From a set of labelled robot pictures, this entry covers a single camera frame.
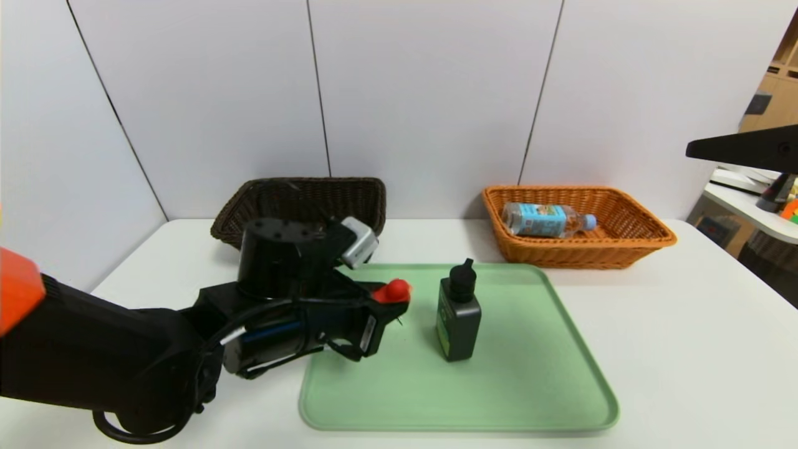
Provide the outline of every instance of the basket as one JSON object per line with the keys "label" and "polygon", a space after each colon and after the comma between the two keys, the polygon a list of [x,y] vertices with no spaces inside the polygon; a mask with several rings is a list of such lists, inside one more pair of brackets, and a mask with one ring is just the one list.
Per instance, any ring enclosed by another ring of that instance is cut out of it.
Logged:
{"label": "basket", "polygon": [[255,218],[323,222],[355,217],[378,236],[385,226],[385,184],[375,177],[282,177],[247,181],[224,205],[211,235],[241,249],[244,225]]}
{"label": "basket", "polygon": [[[499,250],[508,262],[550,268],[626,268],[676,243],[676,236],[651,212],[620,190],[607,187],[495,186],[482,192]],[[508,202],[570,205],[592,213],[595,229],[569,239],[512,235],[501,220]]]}

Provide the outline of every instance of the orange robot arm segment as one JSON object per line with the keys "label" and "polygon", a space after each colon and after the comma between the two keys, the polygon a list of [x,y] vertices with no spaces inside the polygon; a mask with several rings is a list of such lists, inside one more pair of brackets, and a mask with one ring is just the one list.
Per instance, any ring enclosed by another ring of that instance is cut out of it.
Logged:
{"label": "orange robot arm segment", "polygon": [[36,264],[0,248],[0,337],[28,316],[45,297]]}

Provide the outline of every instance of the plastic water bottle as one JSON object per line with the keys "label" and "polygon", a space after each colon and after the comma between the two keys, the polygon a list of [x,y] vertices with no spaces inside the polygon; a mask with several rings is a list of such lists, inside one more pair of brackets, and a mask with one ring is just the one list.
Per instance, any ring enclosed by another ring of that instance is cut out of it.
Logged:
{"label": "plastic water bottle", "polygon": [[579,231],[592,231],[596,217],[591,213],[577,213],[567,205],[534,205],[507,203],[502,221],[515,236],[555,237],[566,239]]}

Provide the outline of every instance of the white table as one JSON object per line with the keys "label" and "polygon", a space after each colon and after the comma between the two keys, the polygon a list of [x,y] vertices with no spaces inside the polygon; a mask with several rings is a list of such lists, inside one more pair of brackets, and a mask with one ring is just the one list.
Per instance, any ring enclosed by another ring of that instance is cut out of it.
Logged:
{"label": "white table", "polygon": [[798,244],[798,224],[757,207],[759,197],[752,193],[708,183],[704,195],[728,210],[744,217],[760,231],[789,244]]}
{"label": "white table", "polygon": [[[163,447],[795,449],[798,311],[696,229],[667,224],[679,243],[626,270],[546,270],[620,402],[609,431],[315,431],[298,413],[307,362],[298,360],[255,381],[223,372],[216,399]],[[201,287],[234,280],[237,252],[211,239],[210,226],[165,224],[94,293],[131,308],[182,308]],[[501,260],[486,221],[391,220],[381,242],[374,262]],[[124,446],[87,411],[2,399],[0,447]]]}

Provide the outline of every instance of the black bottle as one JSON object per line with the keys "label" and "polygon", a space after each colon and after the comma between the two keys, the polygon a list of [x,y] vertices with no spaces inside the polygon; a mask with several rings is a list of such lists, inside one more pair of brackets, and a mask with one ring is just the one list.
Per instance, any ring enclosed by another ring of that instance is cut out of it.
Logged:
{"label": "black bottle", "polygon": [[482,309],[474,296],[476,272],[474,263],[466,259],[449,271],[449,277],[440,280],[438,295],[437,330],[446,360],[455,362],[471,358],[480,329]]}
{"label": "black bottle", "polygon": [[781,212],[787,205],[787,196],[795,182],[796,175],[782,173],[759,197],[757,207],[768,212]]}

